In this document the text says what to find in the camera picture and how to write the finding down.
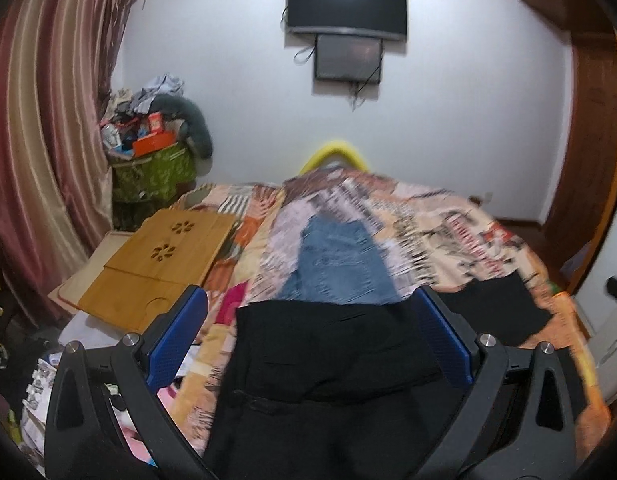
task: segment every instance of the yellow foam tube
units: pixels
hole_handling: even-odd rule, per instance
[[[355,148],[344,140],[332,140],[315,152],[315,155],[308,160],[300,171],[300,175],[316,170],[327,158],[335,155],[345,158],[356,170],[368,171],[368,165]]]

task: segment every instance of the striped curtain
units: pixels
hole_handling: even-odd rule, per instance
[[[132,0],[15,0],[0,23],[0,259],[33,322],[111,229],[98,121]]]

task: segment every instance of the bed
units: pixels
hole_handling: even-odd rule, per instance
[[[445,189],[398,182],[344,168],[312,171],[277,187],[205,184],[173,205],[233,213],[238,220],[204,288],[209,315],[200,350],[168,411],[197,452],[203,452],[217,394],[235,340],[234,310],[274,298],[296,267],[301,234],[315,215],[361,221],[381,251],[395,288],[405,298],[421,285],[459,290],[472,279],[517,270],[550,322],[521,345],[549,340],[570,348],[586,397],[576,421],[578,460],[599,443],[610,412],[597,386],[591,356],[566,293],[551,294],[546,268],[523,240],[466,199]]]

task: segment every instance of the metal screw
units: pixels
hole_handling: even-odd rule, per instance
[[[482,334],[479,336],[479,342],[490,348],[491,346],[495,346],[497,344],[497,338],[491,334]]]
[[[555,351],[555,347],[548,341],[542,341],[539,344],[539,349],[547,355],[550,355]]]
[[[70,341],[65,347],[64,350],[69,354],[74,354],[79,350],[79,341]]]
[[[135,332],[128,333],[122,338],[122,342],[126,346],[135,346],[139,340],[140,340],[140,335],[136,334]]]

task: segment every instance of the brown wooden door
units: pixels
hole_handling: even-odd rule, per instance
[[[594,240],[609,201],[612,208],[617,203],[617,192],[612,192],[617,176],[617,41],[614,35],[574,36],[573,49],[571,134],[544,225],[558,265]]]

